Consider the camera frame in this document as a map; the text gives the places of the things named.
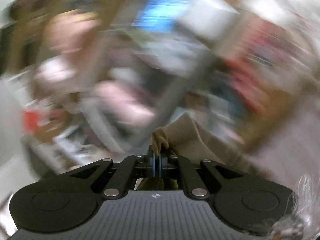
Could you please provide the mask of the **dark brown garment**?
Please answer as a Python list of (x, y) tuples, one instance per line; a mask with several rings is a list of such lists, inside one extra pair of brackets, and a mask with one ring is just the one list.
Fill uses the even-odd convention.
[(151, 148), (156, 156), (171, 149), (178, 156), (188, 158), (193, 164), (199, 164), (203, 159), (211, 159), (242, 172), (272, 179), (270, 171), (254, 164), (235, 146), (206, 131), (188, 113), (155, 129), (152, 133)]

